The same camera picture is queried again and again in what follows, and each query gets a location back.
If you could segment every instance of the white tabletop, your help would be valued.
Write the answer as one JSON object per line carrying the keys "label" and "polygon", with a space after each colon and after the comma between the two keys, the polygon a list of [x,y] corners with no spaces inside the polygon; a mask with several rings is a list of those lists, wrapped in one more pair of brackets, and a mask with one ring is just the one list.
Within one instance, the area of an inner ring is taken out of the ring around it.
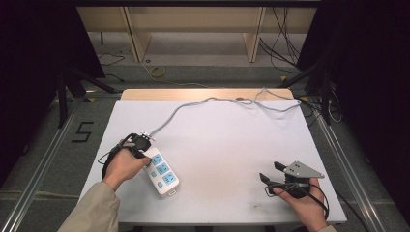
{"label": "white tabletop", "polygon": [[[131,132],[151,132],[179,105],[191,101],[117,101],[82,195],[101,180],[97,160]],[[261,101],[274,108],[295,100]],[[298,160],[323,173],[320,185],[330,203],[329,223],[346,217],[299,107],[284,113],[208,101],[184,107],[152,142],[180,178],[171,197],[160,198],[144,171],[117,190],[120,222],[139,225],[261,225],[297,222],[292,209],[268,197],[259,172],[282,182],[274,162]]]}

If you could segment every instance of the hand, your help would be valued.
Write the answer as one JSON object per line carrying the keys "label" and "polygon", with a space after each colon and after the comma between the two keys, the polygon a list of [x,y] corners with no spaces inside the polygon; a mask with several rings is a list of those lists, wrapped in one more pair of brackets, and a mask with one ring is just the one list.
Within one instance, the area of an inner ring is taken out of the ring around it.
{"label": "hand", "polygon": [[142,167],[151,162],[151,158],[137,159],[128,149],[121,149],[106,168],[103,182],[116,191],[123,182],[134,177]]}
{"label": "hand", "polygon": [[[310,178],[310,183],[320,187],[317,178]],[[323,208],[309,196],[296,199],[281,188],[274,188],[274,193],[293,208],[299,221],[308,229],[308,231],[319,231],[328,226]],[[311,187],[310,194],[323,202],[324,196],[318,188]]]}

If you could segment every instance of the electrical cord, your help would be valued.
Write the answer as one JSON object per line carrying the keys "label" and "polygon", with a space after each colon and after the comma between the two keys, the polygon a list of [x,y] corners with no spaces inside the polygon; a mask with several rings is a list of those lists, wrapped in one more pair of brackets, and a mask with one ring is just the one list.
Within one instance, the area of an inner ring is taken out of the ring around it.
{"label": "electrical cord", "polygon": [[277,15],[277,13],[276,13],[276,11],[275,11],[275,8],[272,8],[272,10],[273,10],[273,12],[274,12],[274,16],[275,16],[275,18],[276,18],[276,20],[277,20],[277,24],[278,24],[278,27],[279,27],[279,29],[280,29],[279,36],[280,36],[280,34],[282,34],[283,37],[285,38],[288,53],[289,53],[289,55],[290,55],[290,57],[291,57],[293,63],[296,63],[295,59],[296,59],[296,60],[299,59],[298,56],[300,55],[300,52],[299,52],[298,49],[296,49],[296,47],[293,45],[293,43],[291,42],[291,40],[290,40],[290,38],[289,38],[289,35],[288,35],[288,33],[287,33],[287,14],[288,14],[288,8],[286,8],[286,7],[283,8],[283,23],[281,24],[281,26],[280,26],[280,22],[279,22],[279,19],[278,19],[278,15]]}
{"label": "electrical cord", "polygon": [[324,199],[325,199],[325,202],[326,202],[326,205],[323,202],[321,202],[319,199],[317,199],[314,195],[312,195],[310,192],[304,190],[303,188],[300,188],[298,183],[282,183],[282,184],[277,183],[277,184],[274,184],[274,185],[268,185],[267,187],[265,187],[265,192],[269,197],[274,197],[276,195],[269,194],[269,189],[281,188],[281,189],[283,189],[283,191],[280,194],[282,194],[283,192],[288,192],[291,189],[298,189],[298,190],[302,191],[306,196],[308,196],[312,200],[314,200],[318,205],[320,205],[323,208],[323,210],[325,211],[325,219],[327,219],[328,216],[329,216],[329,213],[330,213],[328,197],[326,196],[325,192],[323,192],[323,190],[320,187],[318,187],[316,185],[313,185],[313,184],[309,184],[309,186],[310,187],[315,187],[315,188],[319,189],[320,192],[322,192],[322,194],[324,196]]}
{"label": "electrical cord", "polygon": [[320,113],[319,113],[319,114],[317,114],[316,118],[314,118],[314,120],[313,120],[313,121],[311,121],[311,122],[310,122],[310,124],[309,124],[309,125],[307,125],[307,127],[308,127],[308,128],[310,128],[310,127],[311,127],[311,125],[313,125],[313,123],[317,121],[317,119],[320,117],[320,115],[321,115]]}
{"label": "electrical cord", "polygon": [[225,89],[225,87],[220,87],[220,86],[212,87],[212,86],[203,85],[203,84],[199,84],[199,83],[177,83],[177,82],[172,82],[172,81],[168,81],[168,80],[159,80],[159,79],[157,79],[159,76],[156,77],[156,76],[153,76],[153,75],[152,75],[152,72],[154,71],[154,68],[158,68],[158,67],[153,67],[153,68],[149,71],[148,68],[147,68],[144,64],[142,64],[142,63],[140,63],[140,64],[141,64],[141,66],[145,69],[145,71],[148,73],[148,75],[151,77],[151,79],[153,79],[154,81],[157,81],[157,82],[162,82],[162,83],[167,83],[167,84],[174,84],[174,85],[178,85],[178,86],[196,85],[196,86],[203,87],[203,88],[220,88],[220,89]]}
{"label": "electrical cord", "polygon": [[336,119],[336,118],[333,116],[333,113],[331,112],[331,106],[332,106],[332,101],[329,101],[329,107],[328,107],[329,116],[331,116],[332,120],[333,120],[335,123],[340,123],[340,122],[341,122],[341,119],[343,118],[343,115],[340,114],[340,117],[339,117],[338,119]]}
{"label": "electrical cord", "polygon": [[309,113],[308,115],[305,115],[305,114],[304,114],[304,117],[305,117],[305,118],[309,118],[309,117],[313,116],[313,112],[314,112],[314,111],[313,111],[313,109],[310,107],[309,104],[307,104],[307,103],[305,103],[305,102],[302,101],[302,104],[301,104],[301,105],[306,105],[307,108],[310,109],[310,113]]}
{"label": "electrical cord", "polygon": [[335,189],[335,193],[337,194],[338,197],[340,197],[341,200],[344,201],[344,203],[349,207],[349,209],[353,212],[353,214],[356,216],[356,218],[359,220],[360,224],[363,226],[366,232],[370,232],[370,230],[367,228],[367,225],[365,222],[362,220],[362,218],[359,216],[359,214],[353,209],[352,205],[349,204],[349,202]]}
{"label": "electrical cord", "polygon": [[299,68],[296,66],[296,64],[290,62],[290,61],[287,60],[285,57],[283,57],[282,55],[280,55],[279,53],[277,53],[276,51],[274,51],[272,48],[270,48],[261,38],[259,38],[259,41],[262,42],[262,43],[259,44],[259,45],[262,47],[262,49],[263,49],[266,53],[268,53],[268,54],[271,56],[271,63],[272,63],[272,65],[274,66],[274,68],[276,68],[276,69],[278,69],[278,70],[281,70],[281,71],[284,71],[284,72],[288,72],[288,73],[299,74],[299,72],[286,71],[286,70],[280,69],[279,67],[275,66],[275,63],[274,63],[274,61],[273,61],[273,58],[275,58],[275,59],[277,59],[277,60],[280,60],[280,61],[283,61],[283,62],[286,62],[286,63],[288,63],[289,65],[293,66],[294,68],[299,69]]}
{"label": "electrical cord", "polygon": [[[335,121],[336,123],[339,123],[339,122],[342,120],[342,118],[343,118],[343,114],[342,114],[342,112],[341,112],[341,109],[340,109],[339,106],[338,106],[339,100],[338,100],[337,94],[336,94],[336,92],[335,92],[335,90],[334,90],[333,88],[331,88],[331,92],[332,92],[333,96],[334,96],[335,99],[336,99],[337,105],[336,105],[335,107],[337,108],[337,111],[339,111],[340,117],[339,117],[339,119],[335,119],[334,116],[333,116],[333,113],[330,112],[330,111],[329,111],[329,115],[331,116],[331,118],[332,118],[333,121]],[[329,110],[330,110],[331,104],[332,104],[332,102],[329,101]]]}
{"label": "electrical cord", "polygon": [[115,150],[116,148],[122,148],[124,146],[124,144],[132,137],[132,134],[129,134],[126,138],[124,138],[123,140],[121,140],[121,142],[119,142],[117,144],[117,146],[115,146],[113,149],[111,149],[111,151],[105,153],[104,155],[102,155],[102,157],[100,157],[97,162],[99,164],[105,164],[104,162],[102,162],[102,159],[106,156],[108,156],[113,150]]}
{"label": "electrical cord", "polygon": [[301,104],[301,101],[298,100],[298,101],[297,101],[297,104],[292,105],[292,106],[289,106],[288,108],[285,108],[285,109],[271,108],[271,107],[265,106],[265,105],[263,105],[262,103],[256,101],[257,98],[259,97],[259,95],[261,95],[263,92],[267,92],[267,93],[269,93],[269,94],[271,94],[271,95],[274,95],[274,96],[276,96],[276,97],[279,97],[279,98],[282,98],[282,99],[285,99],[285,100],[292,100],[291,98],[287,98],[287,97],[285,97],[285,96],[277,95],[277,94],[275,94],[275,93],[272,93],[271,91],[269,91],[269,90],[266,89],[266,88],[262,88],[261,91],[256,94],[256,96],[254,97],[253,100],[251,100],[251,99],[243,99],[242,101],[238,101],[238,100],[219,99],[219,98],[211,97],[211,98],[208,98],[208,99],[205,99],[205,100],[202,100],[202,101],[195,101],[195,102],[185,103],[185,104],[182,104],[182,105],[178,106],[178,107],[172,112],[172,114],[168,117],[168,119],[167,119],[162,125],[160,125],[158,128],[156,128],[155,130],[153,130],[149,135],[150,135],[150,136],[154,136],[154,134],[156,134],[158,131],[162,130],[166,125],[168,125],[169,122],[170,122],[170,121],[173,119],[173,117],[175,116],[175,114],[176,114],[181,108],[187,107],[187,106],[200,105],[200,104],[205,103],[205,102],[207,102],[207,101],[209,101],[209,100],[228,101],[228,102],[234,102],[234,103],[238,103],[238,104],[242,104],[242,105],[256,104],[257,106],[259,106],[259,107],[261,107],[261,108],[265,108],[265,109],[268,109],[268,110],[273,110],[273,111],[276,111],[276,112],[286,112],[286,111],[288,111],[288,110],[290,110],[290,109],[292,109],[292,108],[298,107],[298,106]]}
{"label": "electrical cord", "polygon": [[110,55],[110,56],[114,56],[114,57],[119,57],[120,59],[119,59],[119,60],[116,60],[116,61],[114,61],[114,62],[108,63],[108,64],[101,64],[102,66],[110,66],[110,65],[115,64],[115,63],[118,63],[118,62],[120,62],[120,61],[122,61],[122,60],[124,60],[124,59],[126,58],[125,56],[114,55],[114,54],[111,54],[111,53],[104,53],[103,55],[99,56],[98,58],[100,59],[100,58],[102,58],[102,57],[105,56],[105,55]]}
{"label": "electrical cord", "polygon": [[111,74],[111,73],[109,73],[109,74],[106,74],[106,75],[109,75],[109,76],[114,76],[115,78],[119,79],[121,82],[125,82],[125,80],[124,80],[124,79],[122,79],[122,78],[118,77],[118,76],[117,76],[117,75],[115,75],[115,74]]}

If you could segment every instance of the white power strip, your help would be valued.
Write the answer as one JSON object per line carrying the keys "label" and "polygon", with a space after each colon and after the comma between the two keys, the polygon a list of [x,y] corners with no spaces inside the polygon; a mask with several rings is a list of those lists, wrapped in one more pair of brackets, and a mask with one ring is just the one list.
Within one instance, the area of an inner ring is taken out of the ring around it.
{"label": "white power strip", "polygon": [[175,194],[180,181],[160,151],[152,147],[144,155],[151,158],[151,163],[144,169],[160,196],[166,197],[167,195]]}

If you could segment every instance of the beige sleeve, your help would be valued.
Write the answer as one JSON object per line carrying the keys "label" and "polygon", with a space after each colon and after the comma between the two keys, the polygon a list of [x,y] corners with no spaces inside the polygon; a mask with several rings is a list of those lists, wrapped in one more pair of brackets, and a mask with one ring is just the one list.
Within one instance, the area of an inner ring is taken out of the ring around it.
{"label": "beige sleeve", "polygon": [[95,183],[61,225],[65,231],[118,231],[120,199],[106,183]]}
{"label": "beige sleeve", "polygon": [[336,230],[334,229],[332,225],[329,225],[328,227],[325,227],[319,230],[318,232],[336,232]]}

